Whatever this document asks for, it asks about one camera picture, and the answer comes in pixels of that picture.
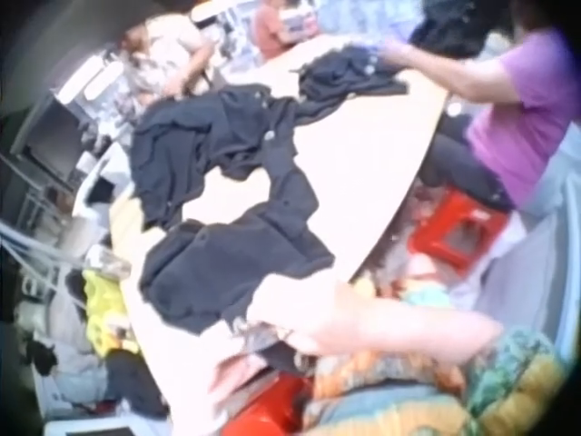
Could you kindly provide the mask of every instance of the red object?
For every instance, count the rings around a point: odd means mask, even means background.
[[[285,436],[300,431],[297,398],[310,388],[308,379],[281,375],[240,415],[222,429],[222,436]]]
[[[449,263],[463,275],[472,267],[503,231],[508,221],[505,213],[490,209],[460,191],[448,189],[432,216],[421,223],[409,237],[413,253],[425,253]],[[455,230],[478,230],[478,242],[469,253],[447,241]]]

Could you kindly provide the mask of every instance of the red plastic stool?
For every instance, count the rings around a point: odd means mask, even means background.
[[[222,429],[222,436],[285,436],[300,430],[297,398],[310,388],[309,379],[281,375],[240,415]]]
[[[508,221],[505,213],[490,209],[464,193],[448,189],[432,216],[409,237],[408,248],[413,253],[425,253],[449,263],[464,274],[490,248]],[[471,224],[480,237],[471,253],[452,247],[446,237],[462,224]]]

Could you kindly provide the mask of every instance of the beige tabletop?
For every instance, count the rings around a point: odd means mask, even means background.
[[[318,37],[232,81],[261,82],[271,86],[275,95],[296,95],[297,75],[291,70],[344,43],[342,38]],[[296,162],[320,202],[309,227],[335,254],[336,274],[346,281],[401,205],[447,99],[445,90],[416,71],[399,77],[409,84],[408,94],[356,97],[318,123],[295,129]],[[228,223],[264,201],[268,190],[263,170],[256,170],[243,183],[214,170],[206,176],[202,197],[184,205],[183,216]],[[137,283],[144,257],[163,232],[142,233],[139,202],[129,196],[129,191],[123,194],[111,210],[114,250],[133,265],[132,277],[122,285],[128,312],[163,395],[173,407],[187,406],[194,412],[194,403],[210,401],[212,362],[215,366],[216,359],[232,353],[238,344],[229,342],[223,322],[196,336],[164,324],[143,302]]]

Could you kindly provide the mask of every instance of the purple shirt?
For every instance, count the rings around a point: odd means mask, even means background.
[[[579,90],[556,31],[528,35],[499,60],[521,103],[485,109],[467,137],[476,157],[498,175],[518,207],[528,200],[571,121],[579,116]]]

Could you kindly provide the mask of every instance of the black pants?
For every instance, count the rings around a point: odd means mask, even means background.
[[[442,115],[419,179],[429,187],[451,185],[491,209],[513,210],[515,205],[498,176],[472,153],[464,136],[470,121],[465,114]]]

